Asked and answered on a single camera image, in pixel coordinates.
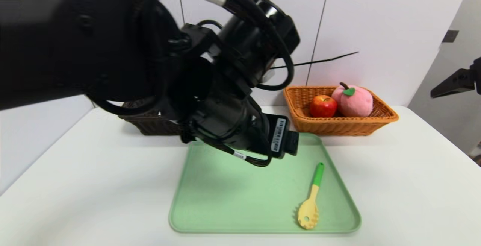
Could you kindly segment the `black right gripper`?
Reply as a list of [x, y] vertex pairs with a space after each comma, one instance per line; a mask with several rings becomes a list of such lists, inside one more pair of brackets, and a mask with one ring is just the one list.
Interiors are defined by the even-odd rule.
[[475, 59], [469, 69], [458, 69], [431, 90], [431, 98], [464, 93], [476, 89], [481, 95], [481, 57]]

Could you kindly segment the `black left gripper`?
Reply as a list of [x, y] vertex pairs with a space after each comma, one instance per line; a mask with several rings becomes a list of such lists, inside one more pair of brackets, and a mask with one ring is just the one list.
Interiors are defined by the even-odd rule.
[[289, 131], [287, 116], [260, 113], [260, 116], [252, 117], [248, 129], [248, 140], [247, 151], [283, 159], [285, 153], [297, 155], [299, 132]]

